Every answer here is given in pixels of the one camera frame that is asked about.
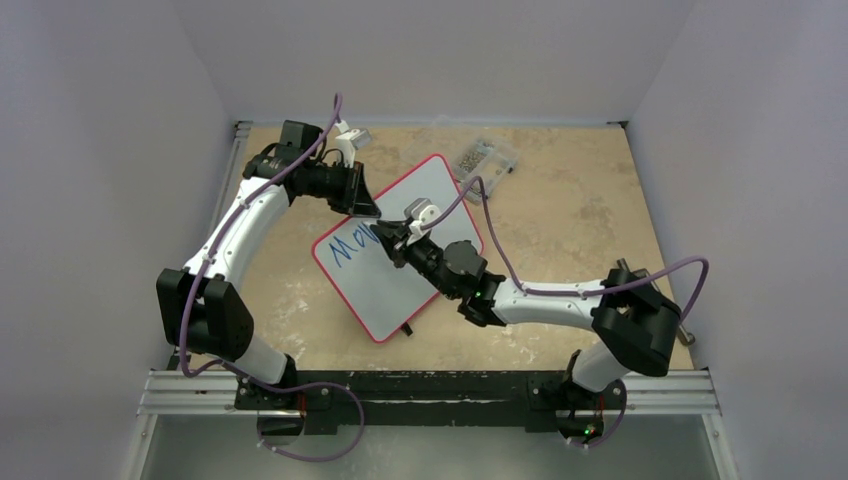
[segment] red-bordered whiteboard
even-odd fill
[[[402,220],[403,209],[418,198],[429,198],[444,211],[458,194],[447,161],[441,155],[432,155],[374,200],[383,220]],[[464,201],[462,206],[432,230],[431,239],[442,247],[457,240],[471,240],[482,254],[483,239]],[[397,269],[392,265],[368,229],[375,222],[364,218],[342,220],[315,241],[312,257],[368,335],[381,343],[438,292],[412,267]]]

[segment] gray wall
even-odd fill
[[[633,115],[694,0],[174,0],[242,119]]]
[[[848,469],[846,46],[844,0],[698,2],[629,128],[744,478]]]
[[[115,478],[229,119],[165,0],[0,3],[0,465]]]

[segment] blue writing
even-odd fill
[[[362,230],[356,229],[353,231],[353,239],[356,240],[356,244],[360,247],[365,246],[365,238],[363,238]]]
[[[360,223],[353,231],[353,241],[361,248],[365,248],[368,243],[366,238],[370,239],[374,243],[380,243],[380,239],[377,238],[377,235],[375,235],[370,228],[368,228],[368,225]],[[333,235],[333,240],[335,241],[335,245],[330,243],[330,251],[333,253],[333,260],[336,261],[336,266],[342,268],[342,262],[339,259],[339,255],[350,260],[353,257],[352,254],[354,252],[359,252],[359,250],[351,247],[336,235]]]
[[[368,228],[368,225],[365,225],[364,223],[360,223],[359,224],[359,230],[362,230],[363,232],[365,232],[365,236],[367,236],[371,240],[374,240],[374,243],[380,243],[380,239],[377,238],[377,235],[374,232],[372,232],[370,228]]]
[[[359,250],[344,243],[339,237],[335,235],[333,235],[333,240],[335,240],[336,244],[342,248],[341,250],[339,250],[338,248],[336,248],[335,245],[333,245],[332,243],[330,244],[330,251],[333,252],[333,259],[336,261],[336,266],[341,268],[342,264],[341,262],[339,262],[339,254],[341,254],[346,259],[350,260],[350,253],[348,252],[348,250],[352,252],[358,252]]]

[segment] red border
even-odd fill
[[[406,178],[406,177],[408,177],[409,175],[411,175],[411,174],[412,174],[412,172],[414,172],[414,171],[418,170],[419,168],[421,168],[421,166],[422,166],[422,165],[424,165],[425,163],[429,162],[430,160],[432,160],[432,159],[433,159],[433,158],[435,158],[435,157],[439,157],[439,158],[441,158],[441,159],[442,159],[442,163],[444,163],[444,164],[445,164],[445,168],[446,168],[446,169],[447,169],[447,171],[448,171],[448,175],[450,175],[450,176],[451,176],[451,178],[453,178],[453,174],[451,173],[451,170],[450,170],[450,165],[448,165],[448,161],[445,159],[445,157],[444,157],[443,155],[441,155],[441,154],[434,153],[434,154],[430,155],[429,157],[425,158],[424,160],[422,160],[422,161],[421,161],[418,165],[416,165],[416,166],[412,167],[412,169],[410,169],[408,172],[404,173],[404,174],[403,174],[403,176],[401,176],[400,178],[398,178],[397,180],[395,180],[394,182],[392,182],[392,183],[391,183],[388,187],[386,187],[386,188],[384,188],[383,190],[381,190],[381,191],[380,191],[380,193],[378,193],[376,196],[374,196],[374,199],[376,200],[376,199],[380,198],[381,196],[383,196],[383,194],[384,194],[384,193],[386,193],[386,192],[388,192],[389,190],[391,190],[391,189],[392,189],[392,187],[394,187],[395,185],[397,185],[398,183],[400,183],[400,182],[401,182],[404,178]],[[459,194],[460,194],[460,190],[459,190],[459,184],[458,184],[457,182],[454,182],[454,188],[456,188],[456,194],[457,194],[457,195],[459,195]],[[473,225],[473,226],[474,226],[474,231],[477,233],[477,238],[480,240],[480,254],[482,255],[482,254],[483,254],[483,250],[486,248],[486,245],[483,243],[483,237],[480,235],[480,229],[479,229],[479,228],[477,228],[477,222],[475,222],[475,221],[474,221],[474,217],[471,215],[471,210],[469,210],[469,209],[468,209],[468,205],[465,203],[465,199],[464,199],[464,198],[462,199],[462,206],[463,206],[463,207],[465,207],[465,211],[466,211],[466,213],[468,213],[468,218],[470,218],[470,219],[471,219],[471,225]],[[336,289],[336,292],[338,292],[338,293],[339,293],[339,296],[341,296],[341,297],[342,297],[342,300],[344,300],[345,305],[347,305],[347,308],[348,308],[348,309],[350,309],[350,311],[353,313],[353,316],[355,316],[355,317],[356,317],[356,319],[357,319],[357,320],[359,321],[359,323],[362,325],[362,328],[365,330],[365,332],[368,334],[368,336],[369,336],[369,337],[371,337],[371,340],[373,340],[373,341],[374,341],[374,342],[376,342],[376,343],[383,343],[383,342],[386,342],[388,339],[392,338],[392,336],[393,336],[395,333],[397,333],[397,331],[398,331],[398,330],[400,330],[400,327],[402,327],[402,326],[403,326],[403,323],[401,323],[401,325],[399,325],[399,326],[398,326],[398,328],[396,328],[396,329],[395,329],[395,330],[393,330],[390,334],[388,334],[388,335],[386,336],[386,338],[384,338],[384,339],[382,339],[382,340],[377,340],[376,338],[374,338],[374,335],[372,335],[372,334],[371,334],[371,331],[370,331],[370,330],[368,330],[368,327],[367,327],[367,326],[365,326],[365,322],[363,322],[363,321],[362,321],[362,318],[360,318],[360,317],[359,317],[359,315],[356,313],[356,310],[354,310],[354,309],[353,309],[353,307],[350,305],[350,302],[348,301],[347,297],[345,297],[345,296],[344,296],[344,293],[342,293],[341,289],[339,289],[339,286],[338,286],[338,285],[336,285],[336,282],[334,282],[334,281],[333,281],[333,277],[331,277],[331,276],[330,276],[330,274],[329,274],[329,273],[327,273],[327,269],[325,269],[325,268],[324,268],[324,265],[322,265],[322,264],[321,264],[321,262],[320,262],[320,261],[318,261],[318,257],[315,255],[315,249],[318,247],[318,244],[321,242],[321,240],[324,240],[325,238],[327,238],[327,237],[329,237],[330,235],[332,235],[332,234],[333,234],[333,232],[335,232],[336,230],[338,230],[339,228],[341,228],[344,224],[346,224],[347,222],[351,221],[352,219],[353,219],[353,217],[347,217],[347,218],[345,218],[344,220],[342,220],[341,222],[339,222],[339,223],[338,223],[335,227],[333,227],[333,228],[331,228],[331,229],[327,230],[327,232],[326,232],[326,233],[324,233],[323,235],[321,235],[320,237],[318,237],[318,239],[317,239],[317,240],[315,240],[315,242],[312,244],[312,258],[313,258],[313,260],[315,260],[315,263],[317,263],[317,264],[318,264],[318,267],[321,269],[321,271],[322,271],[322,272],[324,272],[324,276],[326,276],[326,277],[327,277],[327,280],[329,280],[329,281],[330,281],[330,283],[331,283],[331,284],[333,284],[333,288],[335,288],[335,289]],[[426,302],[424,302],[424,304],[423,304],[423,305],[421,305],[421,307],[420,307],[420,308],[418,308],[418,310],[416,310],[415,312],[413,312],[413,314],[412,314],[412,315],[410,315],[410,316],[409,316],[409,318],[407,318],[407,319],[406,319],[406,321],[405,321],[404,323],[408,322],[408,321],[409,321],[409,320],[411,320],[413,317],[415,317],[416,315],[418,315],[418,313],[419,313],[421,310],[423,310],[423,309],[424,309],[424,307],[426,307],[427,305],[429,305],[429,304],[430,304],[430,302],[432,302],[432,301],[433,301],[433,299],[434,299],[434,298],[436,298],[436,297],[438,297],[438,296],[439,296],[439,293],[438,293],[438,292],[434,293],[434,294],[433,294],[433,296],[432,296],[432,297],[430,297],[430,298],[429,298]]]

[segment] cable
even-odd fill
[[[612,434],[615,433],[616,430],[618,430],[619,425],[621,425],[621,421],[624,419],[624,411],[627,410],[627,386],[624,385],[624,380],[620,378],[616,380],[616,382],[618,382],[618,384],[620,385],[619,388],[621,389],[621,411],[618,412],[618,417],[615,418],[615,421],[612,423],[612,426],[609,428],[609,430],[605,431],[604,434],[601,435],[599,438],[596,438],[593,441],[585,444],[586,448],[595,448],[598,445],[609,440]]]
[[[318,152],[318,155],[316,155],[315,158],[323,159],[324,158],[324,150],[326,150],[326,149],[327,149],[327,137],[324,136],[324,141],[321,142],[321,151]]]
[[[515,273],[515,268],[513,268],[512,263],[509,261],[509,258],[506,256],[506,252],[501,247],[500,242],[498,241],[498,236],[495,234],[495,227],[492,223],[492,217],[489,214],[489,202],[487,200],[486,195],[486,186],[484,185],[483,179],[480,177],[473,177],[471,181],[469,181],[465,187],[462,188],[462,191],[459,195],[454,199],[454,201],[439,215],[438,218],[428,223],[427,225],[422,226],[422,230],[429,230],[436,225],[442,223],[451,212],[456,209],[457,205],[462,202],[462,199],[465,197],[465,194],[471,189],[473,184],[477,184],[480,187],[480,197],[483,199],[483,213],[486,215],[486,226],[489,228],[489,233],[492,235],[492,242],[495,244],[495,248],[498,250],[498,254],[504,261],[504,265],[506,265],[506,269],[509,271],[509,276],[512,279],[512,282],[515,283],[516,287],[524,293],[529,293],[533,295],[545,296],[545,297],[595,297],[598,295],[611,295],[614,293],[620,293],[627,290],[632,290],[637,287],[641,287],[642,285],[647,285],[658,278],[662,278],[672,272],[675,272],[686,265],[691,263],[698,262],[701,264],[701,274],[698,277],[698,283],[695,285],[695,289],[692,290],[692,295],[689,297],[689,301],[686,303],[686,306],[683,308],[682,313],[680,314],[680,321],[686,319],[689,315],[689,312],[692,311],[692,307],[695,305],[695,301],[698,299],[698,296],[701,294],[701,289],[704,287],[704,282],[707,280],[707,274],[710,271],[710,262],[700,256],[692,256],[684,258],[678,262],[673,263],[672,265],[648,275],[647,277],[640,278],[639,280],[634,280],[632,282],[625,283],[624,285],[619,285],[617,287],[610,288],[601,288],[598,290],[586,290],[586,291],[577,291],[577,290],[537,290],[535,288],[525,288],[524,284],[521,283],[521,280],[518,279],[518,274]]]
[[[345,448],[343,448],[343,449],[339,450],[338,452],[335,452],[331,455],[326,455],[326,456],[321,456],[321,457],[310,457],[310,456],[306,456],[306,455],[300,455],[300,454],[297,454],[297,453],[292,453],[292,452],[289,452],[289,451],[286,451],[286,450],[283,450],[281,448],[277,448],[273,445],[268,444],[268,442],[266,442],[265,439],[262,437],[262,432],[260,432],[257,429],[256,433],[259,436],[259,444],[261,446],[267,448],[268,450],[278,454],[278,455],[282,455],[284,457],[292,458],[292,459],[295,459],[295,460],[300,460],[300,461],[303,461],[303,462],[313,462],[313,463],[329,462],[329,461],[341,458],[344,455],[346,455],[348,452],[353,450],[356,447],[356,445],[359,444],[359,441],[362,439],[362,435],[365,433],[365,411],[362,408],[362,402],[359,400],[359,398],[356,397],[356,395],[354,395],[353,392],[348,390],[347,387],[345,387],[344,385],[340,385],[338,383],[331,383],[331,382],[314,382],[314,383],[307,383],[305,385],[299,385],[297,387],[279,388],[279,387],[275,387],[273,385],[268,385],[267,383],[265,383],[261,380],[257,380],[255,378],[251,377],[247,372],[241,370],[240,368],[236,367],[235,365],[230,364],[229,362],[224,364],[224,368],[226,368],[227,370],[229,370],[229,371],[231,371],[231,372],[233,372],[237,375],[241,375],[243,377],[246,377],[252,383],[254,383],[254,384],[258,385],[259,387],[261,387],[265,390],[268,390],[269,392],[272,392],[272,393],[288,394],[288,393],[302,392],[302,391],[308,390],[310,388],[323,387],[323,388],[334,388],[336,390],[341,390],[342,392],[347,394],[347,396],[349,396],[351,398],[351,400],[353,400],[353,403],[356,405],[356,409],[359,411],[359,428],[356,430],[356,436],[348,444],[347,447],[345,447]]]
[[[223,365],[224,368],[226,368],[227,370],[245,376],[246,378],[248,378],[254,384],[256,384],[259,387],[264,388],[264,389],[266,389],[270,392],[288,394],[288,393],[301,392],[301,391],[304,391],[304,390],[308,390],[310,388],[326,387],[326,388],[335,388],[337,390],[342,390],[343,392],[345,392],[345,394],[350,396],[351,399],[353,399],[353,402],[356,404],[356,407],[359,410],[359,430],[357,431],[356,437],[353,439],[353,441],[350,443],[350,445],[348,445],[346,448],[343,448],[339,452],[336,452],[333,455],[327,455],[327,456],[323,456],[323,457],[308,457],[308,456],[304,456],[304,455],[298,455],[296,453],[287,452],[287,451],[279,449],[277,447],[269,448],[268,444],[264,441],[264,439],[261,439],[261,437],[260,437],[260,444],[264,445],[266,448],[269,448],[269,450],[271,450],[272,452],[286,456],[286,457],[289,457],[289,458],[294,458],[296,460],[302,460],[304,462],[327,462],[327,461],[330,461],[330,460],[335,460],[335,459],[341,457],[342,455],[345,455],[346,453],[350,452],[351,450],[353,450],[356,447],[356,445],[359,443],[359,440],[362,438],[362,434],[365,431],[365,412],[362,409],[362,403],[359,401],[359,399],[356,397],[356,395],[354,395],[353,392],[351,392],[350,390],[348,390],[346,387],[344,387],[342,385],[339,385],[337,383],[329,383],[329,382],[308,383],[308,384],[305,384],[305,385],[299,385],[297,387],[292,387],[292,388],[274,387],[274,386],[268,385],[265,382],[262,382],[258,379],[251,377],[247,372],[244,372],[241,369],[239,369],[238,367],[236,367],[235,365],[233,365],[229,362],[224,362],[221,359],[212,360],[210,362],[207,362],[206,364],[198,367],[197,370],[192,371],[189,368],[188,356],[186,354],[186,352],[188,350],[186,348],[186,344],[188,343],[188,323],[189,323],[189,319],[191,318],[191,307],[194,304],[194,299],[197,297],[197,291],[200,288],[200,282],[204,278],[204,276],[206,274],[206,270],[209,269],[210,259],[215,258],[215,255],[218,253],[218,247],[221,245],[221,242],[224,240],[224,237],[230,231],[230,228],[232,228],[233,224],[236,222],[236,220],[238,220],[239,216],[247,209],[247,206],[249,206],[251,203],[253,203],[253,201],[256,200],[256,198],[259,195],[261,195],[263,192],[265,192],[265,190],[270,188],[272,185],[276,185],[277,183],[279,183],[280,180],[282,180],[292,170],[297,168],[298,165],[303,163],[307,158],[309,158],[313,153],[315,153],[315,150],[318,148],[318,145],[320,143],[326,142],[327,135],[329,134],[330,130],[333,128],[333,126],[336,123],[338,123],[340,121],[339,112],[341,111],[341,108],[342,108],[342,94],[337,93],[334,100],[333,100],[333,116],[330,119],[330,122],[328,123],[327,128],[325,128],[321,132],[321,134],[318,136],[318,138],[315,140],[315,143],[313,143],[305,152],[303,152],[303,154],[300,157],[298,157],[297,160],[292,162],[291,165],[284,168],[283,171],[274,175],[273,178],[271,178],[270,180],[268,180],[267,182],[262,184],[261,187],[256,189],[250,195],[248,195],[247,198],[244,199],[244,203],[239,204],[233,210],[233,212],[227,217],[227,219],[223,222],[223,224],[221,225],[221,228],[218,229],[218,234],[215,235],[215,238],[212,239],[212,243],[209,244],[209,250],[207,251],[207,255],[206,255],[206,257],[204,257],[204,260],[200,264],[200,268],[198,268],[197,273],[194,276],[194,281],[192,281],[191,287],[189,288],[188,298],[186,300],[186,305],[185,305],[185,308],[183,309],[183,316],[182,316],[182,319],[180,321],[180,339],[179,339],[180,370],[182,370],[183,375],[185,375],[186,377],[193,378],[193,377],[200,375],[201,373],[203,373],[204,371],[206,371],[207,369],[209,369],[210,367],[212,367],[214,365]],[[277,144],[271,144],[271,145],[268,145],[267,147],[265,147],[265,149],[263,150],[264,154],[267,155],[268,153],[270,153],[271,149],[276,147],[276,145]]]
[[[318,161],[323,162],[324,159],[327,158],[327,154],[330,153],[330,152],[339,152],[339,159],[342,161],[342,163],[344,163],[344,152],[342,152],[338,148],[331,148],[331,149],[327,150],[326,152],[324,152],[324,155],[321,155],[320,157],[318,157]]]

